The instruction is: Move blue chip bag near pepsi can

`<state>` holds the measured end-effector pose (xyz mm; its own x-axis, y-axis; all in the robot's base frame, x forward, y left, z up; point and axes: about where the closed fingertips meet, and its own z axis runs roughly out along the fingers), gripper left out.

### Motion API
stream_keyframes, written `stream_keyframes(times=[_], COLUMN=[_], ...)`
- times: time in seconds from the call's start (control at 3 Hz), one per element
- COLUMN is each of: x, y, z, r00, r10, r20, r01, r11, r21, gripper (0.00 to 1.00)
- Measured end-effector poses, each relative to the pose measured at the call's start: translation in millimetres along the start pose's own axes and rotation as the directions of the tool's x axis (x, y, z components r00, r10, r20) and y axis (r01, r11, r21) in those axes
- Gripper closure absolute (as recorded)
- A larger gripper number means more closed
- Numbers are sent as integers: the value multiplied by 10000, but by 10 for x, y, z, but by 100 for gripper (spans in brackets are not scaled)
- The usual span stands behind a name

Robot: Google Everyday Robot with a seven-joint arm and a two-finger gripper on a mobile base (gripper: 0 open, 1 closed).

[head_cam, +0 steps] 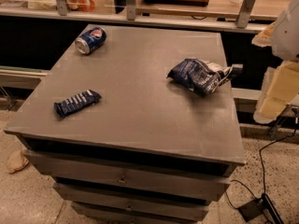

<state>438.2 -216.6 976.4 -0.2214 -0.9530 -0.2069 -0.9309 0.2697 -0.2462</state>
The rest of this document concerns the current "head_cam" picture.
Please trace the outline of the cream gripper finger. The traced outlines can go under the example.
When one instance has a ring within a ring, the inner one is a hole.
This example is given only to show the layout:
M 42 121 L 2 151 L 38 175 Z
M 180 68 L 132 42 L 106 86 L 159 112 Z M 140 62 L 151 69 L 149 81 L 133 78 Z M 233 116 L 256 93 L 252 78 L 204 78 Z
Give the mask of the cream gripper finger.
M 271 39 L 275 29 L 275 25 L 275 22 L 267 25 L 260 33 L 253 37 L 253 39 L 251 40 L 251 44 L 261 48 L 271 47 Z

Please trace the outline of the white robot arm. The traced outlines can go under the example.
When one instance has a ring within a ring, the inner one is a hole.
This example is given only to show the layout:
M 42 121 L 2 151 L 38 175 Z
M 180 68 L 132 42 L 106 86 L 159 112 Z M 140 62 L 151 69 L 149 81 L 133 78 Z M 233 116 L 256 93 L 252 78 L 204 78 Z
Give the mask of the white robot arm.
M 282 60 L 264 74 L 262 91 L 253 118 L 267 124 L 274 121 L 299 93 L 299 0 L 292 0 L 278 16 L 252 39 L 258 47 L 270 47 Z

